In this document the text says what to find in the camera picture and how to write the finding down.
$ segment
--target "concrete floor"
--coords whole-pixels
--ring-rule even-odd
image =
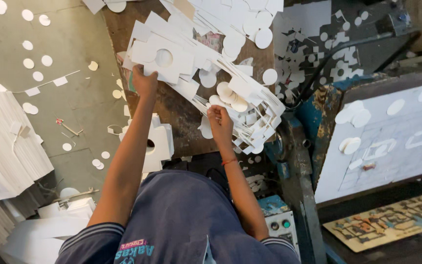
[[[29,97],[15,93],[15,98],[21,105],[29,102],[39,109],[38,114],[27,116],[44,140],[42,147],[55,168],[56,181],[64,179],[58,190],[65,187],[80,192],[87,191],[88,187],[101,189],[120,144],[118,136],[107,133],[107,126],[125,126],[128,120],[123,114],[126,102],[112,96],[112,91],[119,89],[115,81],[120,74],[101,12],[93,15],[80,0],[5,1],[8,10],[0,15],[0,84],[9,91],[21,92],[81,70],[68,76],[68,83],[63,86],[50,83],[40,87],[40,94]],[[34,13],[31,22],[22,18],[24,9]],[[42,14],[50,18],[50,26],[40,24],[38,17]],[[24,40],[32,42],[33,50],[22,47]],[[41,63],[43,55],[53,58],[52,66]],[[25,58],[34,61],[33,69],[23,66]],[[91,61],[99,64],[97,71],[88,69]],[[34,71],[44,75],[42,82],[32,78]],[[56,124],[54,113],[73,130],[84,129],[73,137],[76,147],[69,152],[64,151],[62,145],[72,142],[62,132],[73,134]],[[111,154],[110,159],[101,158],[103,151]],[[103,170],[92,165],[95,158],[105,164]],[[95,201],[99,197],[100,192],[93,195]]]

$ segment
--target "hole in paper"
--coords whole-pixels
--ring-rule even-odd
[[[151,153],[154,150],[155,147],[156,146],[154,145],[154,142],[152,140],[148,139],[148,143],[146,145],[146,153]]]
[[[156,63],[159,67],[167,68],[170,65],[172,65],[172,62],[173,62],[173,57],[170,51],[164,48],[161,48],[160,50],[157,51]]]

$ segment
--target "black cable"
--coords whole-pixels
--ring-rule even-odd
[[[372,42],[376,42],[378,40],[382,40],[382,39],[390,39],[392,37],[394,37],[395,34],[388,32],[388,33],[382,33],[379,35],[375,35],[373,37],[369,37],[366,39],[360,39],[360,40],[353,40],[353,41],[349,41],[349,42],[345,42],[342,44],[337,45],[335,48],[333,48],[328,55],[325,55],[324,59],[322,60],[322,62],[319,64],[319,66],[315,69],[315,72],[312,74],[312,77],[309,79],[308,83],[304,86],[304,88],[302,88],[301,92],[299,93],[299,96],[297,96],[296,100],[294,100],[294,103],[292,105],[294,105],[294,107],[289,108],[286,107],[287,111],[294,111],[297,109],[297,107],[299,107],[302,101],[302,98],[308,98],[310,97],[315,90],[313,90],[308,96],[306,96],[305,94],[307,93],[308,90],[310,90],[310,87],[312,86],[312,84],[314,83],[315,79],[318,77],[318,75],[320,74],[320,72],[322,71],[322,69],[325,67],[325,65],[328,63],[328,61],[331,59],[331,57],[337,53],[338,51],[345,49],[347,47],[351,47],[354,45],[363,45],[363,44],[368,44],[368,43],[372,43]]]

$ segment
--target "small stick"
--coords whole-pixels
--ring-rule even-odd
[[[62,125],[63,125],[63,127],[67,128],[69,131],[73,132],[73,133],[74,133],[74,135],[79,136],[79,134],[78,134],[78,133],[74,132],[72,129],[70,129],[69,127],[67,127],[67,125],[65,125],[64,123],[62,123]]]

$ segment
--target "wooden workbench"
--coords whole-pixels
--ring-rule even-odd
[[[115,53],[126,51],[135,21],[138,20],[144,23],[151,11],[160,15],[165,20],[170,16],[159,0],[129,1],[127,2],[126,9],[121,13],[114,13],[107,8],[103,9],[108,34],[110,35]],[[210,33],[203,37],[198,35],[197,39],[221,53],[224,36]],[[234,63],[238,64],[250,57],[253,58],[253,77],[256,81],[263,83],[263,72],[269,68],[274,69],[273,43],[268,48],[262,50],[257,48],[255,43],[247,39]],[[121,59],[118,56],[117,63],[120,69],[123,87],[126,90],[126,87],[131,87],[129,85],[131,72],[122,68]],[[231,79],[230,75],[223,70],[218,73],[217,77],[218,81],[216,85],[223,81],[229,82]],[[193,79],[200,82],[198,71]],[[270,90],[274,92],[274,85],[270,86]],[[126,91],[125,93],[131,116],[133,116],[139,97],[134,92]],[[197,94],[204,99],[208,99],[211,95],[217,94],[216,86],[208,89],[200,85]],[[173,144],[175,148],[174,157],[192,156],[218,150],[214,141],[203,138],[201,131],[197,129],[201,124],[202,115],[200,111],[164,82],[159,82],[154,113],[159,114],[161,123],[172,125]]]

